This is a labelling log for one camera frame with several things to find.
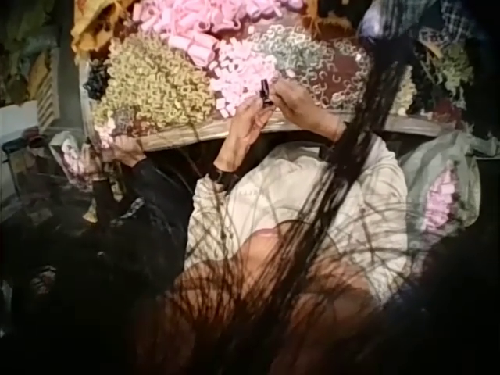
white sweater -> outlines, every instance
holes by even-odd
[[[295,219],[327,166],[318,151],[317,145],[303,142],[278,146],[229,195],[208,177],[199,180],[189,221],[186,269],[198,262],[230,258],[254,231]],[[330,227],[328,241],[335,246],[325,245],[345,253],[365,270],[373,296],[380,302],[394,291],[408,261],[406,195],[394,153],[376,137],[359,179]],[[368,244],[389,251],[373,255],[363,251]]]

woman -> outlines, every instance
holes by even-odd
[[[317,107],[306,89],[294,82],[278,80],[270,98],[287,120],[334,144],[345,130],[335,115]],[[220,336],[224,331],[245,327],[248,320],[269,322],[285,310],[293,334],[276,361],[290,361],[294,345],[306,340],[307,363],[323,350],[321,343],[332,332],[342,337],[360,327],[367,314],[395,291],[405,272],[405,181],[394,154],[376,136],[361,174],[314,256],[308,256],[299,242],[311,237],[307,233],[315,226],[312,218],[324,206],[322,181],[330,167],[318,145],[278,146],[227,192],[273,110],[263,109],[260,98],[244,103],[212,170],[197,183],[186,270],[158,305],[146,309],[139,323],[141,365],[151,373],[161,373],[167,363],[174,372],[176,366],[195,366],[197,361],[188,360],[191,352],[210,357],[211,350],[221,348],[217,345],[222,338],[231,340]],[[310,243],[309,253],[316,245]],[[303,267],[295,272],[292,268],[299,263]],[[275,327],[262,324],[252,326]],[[182,345],[177,350],[171,345],[165,358],[158,343],[176,339]],[[207,346],[200,350],[200,343]],[[228,342],[221,345],[230,348]]]

hand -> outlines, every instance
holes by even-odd
[[[81,161],[84,165],[84,173],[91,180],[104,180],[105,175],[102,169],[102,161],[92,149],[92,146],[85,143],[81,148]]]
[[[224,172],[237,170],[274,110],[274,106],[263,108],[263,100],[258,96],[245,100],[231,120],[229,135],[214,165]]]
[[[127,135],[119,135],[112,144],[115,158],[130,168],[134,167],[141,160],[146,159],[139,142]]]
[[[320,108],[311,94],[292,80],[279,79],[270,89],[270,99],[283,116],[303,130],[336,141],[344,131],[339,119]]]

black sleeve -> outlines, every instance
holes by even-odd
[[[168,264],[157,264],[156,268],[161,270],[166,266],[171,270],[168,273],[177,275],[184,268],[192,194],[178,176],[163,174],[151,160],[141,160],[132,169],[132,174],[134,189],[144,199],[148,210],[152,236],[159,236],[159,248],[166,254],[163,260]]]
[[[98,225],[105,226],[118,216],[118,202],[113,196],[109,180],[92,182],[92,189],[94,192]]]

black watch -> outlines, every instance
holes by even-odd
[[[209,169],[209,178],[216,184],[223,185],[226,190],[232,188],[240,177],[232,172],[224,172],[212,164]]]

